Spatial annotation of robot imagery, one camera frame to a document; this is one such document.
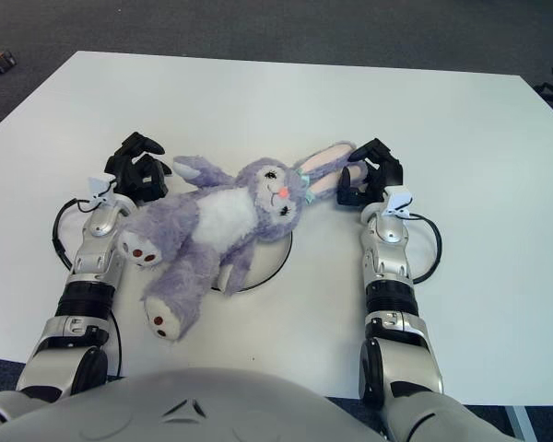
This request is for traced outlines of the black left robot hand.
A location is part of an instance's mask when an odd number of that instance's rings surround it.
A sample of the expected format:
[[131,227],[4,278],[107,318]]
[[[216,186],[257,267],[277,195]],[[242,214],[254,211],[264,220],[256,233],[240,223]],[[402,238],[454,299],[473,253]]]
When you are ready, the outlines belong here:
[[165,178],[172,174],[170,167],[158,159],[164,154],[164,148],[154,140],[138,132],[130,134],[108,158],[104,169],[115,178],[114,192],[134,203],[164,197],[168,192]]

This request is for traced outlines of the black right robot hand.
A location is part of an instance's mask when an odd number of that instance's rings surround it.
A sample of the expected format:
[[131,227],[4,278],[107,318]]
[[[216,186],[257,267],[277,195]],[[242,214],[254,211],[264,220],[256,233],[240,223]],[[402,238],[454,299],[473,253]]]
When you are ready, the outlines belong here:
[[403,184],[403,167],[378,138],[352,152],[337,183],[336,200],[344,206],[382,203],[384,189]]

